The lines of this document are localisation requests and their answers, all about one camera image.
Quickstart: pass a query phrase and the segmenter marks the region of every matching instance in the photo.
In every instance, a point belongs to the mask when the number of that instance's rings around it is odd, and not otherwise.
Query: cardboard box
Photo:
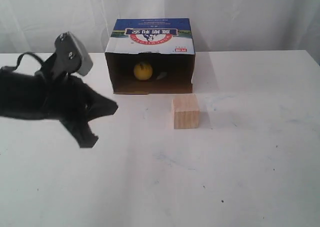
[[[195,49],[188,18],[118,19],[105,50],[115,94],[192,93]],[[152,76],[137,80],[134,67],[150,63]]]

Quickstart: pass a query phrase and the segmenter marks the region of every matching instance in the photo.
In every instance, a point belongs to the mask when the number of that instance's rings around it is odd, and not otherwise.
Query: wooden block
[[[198,128],[200,109],[196,95],[177,95],[172,100],[172,115],[175,129]]]

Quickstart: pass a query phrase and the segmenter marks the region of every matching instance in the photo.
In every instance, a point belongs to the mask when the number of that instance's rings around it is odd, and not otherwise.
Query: red circular logo
[[[139,44],[142,45],[158,45],[158,44],[163,44],[165,42],[168,42],[172,38],[172,34],[159,34],[159,38],[151,40],[151,41],[146,41],[146,39],[142,34],[130,34],[130,38]]]

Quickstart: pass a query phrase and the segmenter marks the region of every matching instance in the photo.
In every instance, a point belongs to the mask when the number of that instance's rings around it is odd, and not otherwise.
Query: white curtain
[[[196,51],[307,50],[320,62],[320,0],[0,0],[0,53],[53,52],[72,31],[103,52],[117,18],[191,20]]]

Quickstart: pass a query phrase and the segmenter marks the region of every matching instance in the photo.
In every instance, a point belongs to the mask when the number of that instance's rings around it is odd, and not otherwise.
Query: table surface
[[[0,119],[1,227],[319,226],[320,67],[306,51],[197,53],[201,120],[186,130],[173,95],[113,95],[104,54],[91,57],[83,81],[119,105],[90,122],[93,149],[58,121]],[[26,56],[19,71],[38,68]]]

